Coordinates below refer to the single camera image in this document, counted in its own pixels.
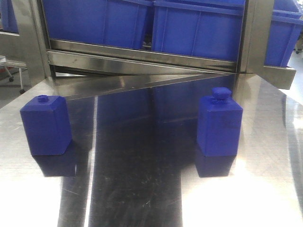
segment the blue crate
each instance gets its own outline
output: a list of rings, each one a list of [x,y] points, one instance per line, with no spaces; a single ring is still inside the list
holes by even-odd
[[[17,22],[11,0],[0,0],[0,12],[3,30],[18,33]]]
[[[166,0],[183,4],[198,4],[209,7],[225,9],[239,9],[244,7],[245,0]],[[303,15],[302,7],[297,0],[275,0],[274,16],[290,17],[299,19]]]
[[[275,0],[273,16],[299,19],[303,15],[297,0]]]
[[[243,10],[155,1],[153,51],[236,61]]]
[[[302,27],[302,20],[273,16],[264,64],[287,67]]]
[[[90,44],[140,49],[146,0],[43,0],[49,36]]]

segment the blue bottle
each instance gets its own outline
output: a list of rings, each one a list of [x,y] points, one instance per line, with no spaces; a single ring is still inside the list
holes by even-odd
[[[65,98],[36,96],[21,110],[30,152],[35,155],[61,155],[71,142],[71,125]]]
[[[207,157],[235,156],[238,151],[243,109],[226,87],[212,89],[200,99],[197,142]]]

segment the stainless steel surface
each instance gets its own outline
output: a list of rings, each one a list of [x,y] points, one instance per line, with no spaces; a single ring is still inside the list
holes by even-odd
[[[303,107],[259,76],[240,75],[233,95],[244,108],[239,153],[204,158],[195,118],[155,121],[157,112],[141,112],[140,103],[169,106],[173,91],[182,110],[198,93],[232,86],[234,76],[168,78],[48,78],[2,108],[0,226],[302,226]],[[151,81],[162,85],[163,99],[152,101],[152,88],[137,90]],[[189,87],[197,93],[182,99]],[[85,95],[94,89],[119,93]],[[65,155],[30,156],[19,110],[41,92],[67,95],[73,142]]]
[[[16,67],[16,68],[27,68],[27,65],[23,61],[10,60],[7,57],[0,60],[0,65],[6,67]]]
[[[246,72],[258,74],[264,66],[274,0],[250,0],[248,6],[248,12],[253,13],[253,20],[251,20],[251,15],[247,16],[245,32],[250,35],[244,35],[245,48],[242,66],[245,67],[248,56]]]
[[[289,89],[295,74],[296,70],[293,68],[275,66],[264,66],[258,73],[263,79],[279,89]]]
[[[0,32],[0,54],[17,61],[23,61],[24,55],[20,42],[19,34]]]
[[[118,47],[83,44],[63,40],[50,40],[50,42],[53,49],[60,51],[97,54],[107,57],[125,58],[138,61],[149,61],[178,66],[195,67],[207,70],[220,70],[225,72],[236,71],[236,63],[232,61],[220,61],[143,50],[138,51],[122,49]]]
[[[51,76],[41,23],[39,0],[12,0],[31,85]]]
[[[250,53],[250,38],[254,22],[254,13],[256,8],[256,0],[246,0],[243,16],[241,43],[239,51],[239,59],[237,65],[238,73],[246,73],[248,58]]]
[[[49,84],[54,87],[57,94],[66,97],[68,100],[182,83],[185,81],[230,77],[229,74],[200,74],[114,77],[98,76],[65,79],[65,77],[70,77],[71,75],[62,75],[58,73],[57,76],[61,76],[62,78],[56,79],[52,81],[52,83],[49,82]]]
[[[200,70],[74,52],[48,51],[47,53],[51,65],[99,71],[102,73],[126,75],[222,73],[214,70]]]

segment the metal edge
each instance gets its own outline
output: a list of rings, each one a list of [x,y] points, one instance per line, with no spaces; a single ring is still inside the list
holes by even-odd
[[[25,55],[32,86],[52,74],[46,55],[46,42],[38,1],[12,0],[20,35],[20,48]]]
[[[118,57],[130,60],[149,61],[154,63],[173,64],[185,67],[195,67],[207,70],[219,70],[225,72],[235,72],[236,62],[221,61],[191,56],[181,56],[160,52],[150,52],[143,50],[130,50],[110,46],[94,44],[83,44],[63,40],[50,40],[53,49],[71,51],[87,54],[98,54],[102,56]]]
[[[188,67],[178,67],[166,64],[148,63],[143,61],[63,51],[48,51],[48,58],[49,63],[54,66],[121,75],[224,73],[215,70],[200,70]]]
[[[258,75],[279,89],[289,90],[296,70],[290,67],[264,66]]]
[[[17,61],[23,61],[24,55],[21,51],[19,34],[0,32],[0,54]]]

